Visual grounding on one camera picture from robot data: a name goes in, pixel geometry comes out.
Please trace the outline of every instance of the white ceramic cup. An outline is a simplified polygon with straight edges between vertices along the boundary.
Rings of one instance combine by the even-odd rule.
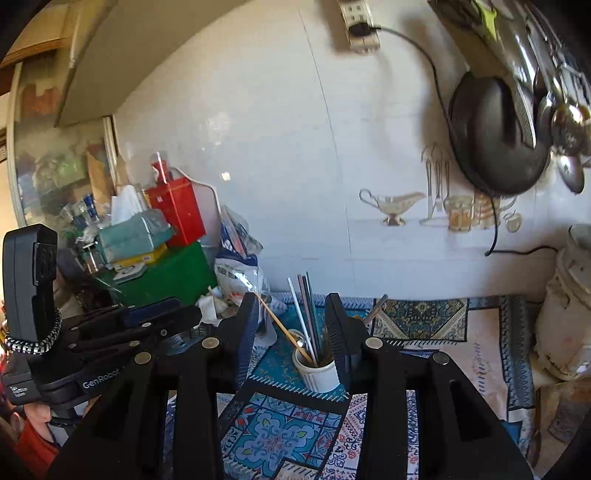
[[[324,367],[307,367],[302,363],[304,359],[302,354],[295,349],[291,359],[308,389],[318,393],[326,393],[339,386],[339,376],[334,360]]]

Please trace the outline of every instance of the glass cabinet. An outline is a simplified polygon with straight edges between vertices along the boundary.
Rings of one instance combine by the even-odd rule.
[[[109,118],[56,128],[67,63],[60,50],[15,69],[7,125],[12,199],[20,226],[43,223],[62,234],[92,195],[99,214],[114,194]]]

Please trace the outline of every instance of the plastic bag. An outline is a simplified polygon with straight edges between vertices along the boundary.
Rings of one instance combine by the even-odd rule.
[[[248,224],[225,205],[221,211],[222,247],[216,255],[214,270],[224,298],[236,305],[246,292],[268,290],[257,255],[262,245],[248,233]]]

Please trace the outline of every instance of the white container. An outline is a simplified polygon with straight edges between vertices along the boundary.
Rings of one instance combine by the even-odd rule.
[[[324,367],[307,367],[302,363],[304,359],[302,354],[295,349],[291,359],[308,389],[318,393],[326,393],[339,386],[339,376],[334,360]]]
[[[564,265],[577,286],[591,294],[591,225],[577,223],[569,228]]]
[[[540,364],[561,380],[591,373],[591,302],[557,258],[556,274],[546,285],[546,298],[536,321],[535,350]]]

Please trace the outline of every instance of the wall tile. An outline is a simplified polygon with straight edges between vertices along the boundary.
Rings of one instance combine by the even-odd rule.
[[[427,3],[375,0],[371,7],[376,23],[431,53],[449,98],[466,66]],[[447,132],[420,53],[380,33],[382,48],[360,56],[342,48],[343,29],[330,0],[253,0],[199,32],[116,113],[133,181],[148,183],[150,154],[167,150],[172,165],[214,185],[263,243],[261,265],[277,290],[307,270],[317,293],[543,293],[551,252],[485,258],[493,231],[423,227],[426,199],[403,214],[404,227],[382,226],[384,215],[359,200],[361,188],[426,194],[421,151],[434,141],[446,145]],[[504,212],[524,221],[515,234],[501,225],[498,248],[561,245],[571,223],[591,220],[588,190],[573,196],[553,168],[546,186]],[[220,178],[225,172],[230,181]],[[454,162],[451,190],[473,194]],[[212,208],[201,190],[198,197]],[[204,215],[214,232],[215,213]]]

